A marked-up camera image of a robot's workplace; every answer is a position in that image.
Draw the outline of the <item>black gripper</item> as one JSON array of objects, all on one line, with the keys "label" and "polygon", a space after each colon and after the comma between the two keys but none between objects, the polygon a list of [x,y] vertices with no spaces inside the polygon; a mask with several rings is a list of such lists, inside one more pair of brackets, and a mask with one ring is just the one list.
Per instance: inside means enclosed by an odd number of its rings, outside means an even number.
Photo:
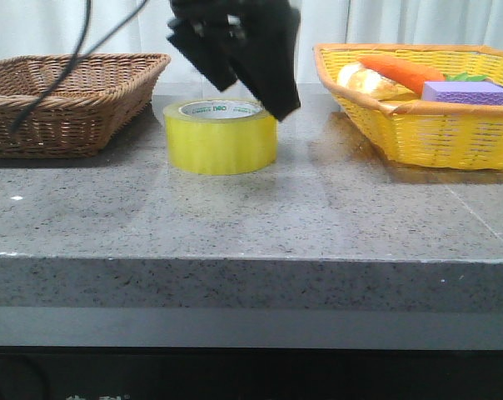
[{"label": "black gripper", "polygon": [[[288,1],[171,1],[167,37],[219,92],[237,78],[279,122],[300,98],[294,53],[300,12]],[[207,36],[235,36],[229,58]]]}]

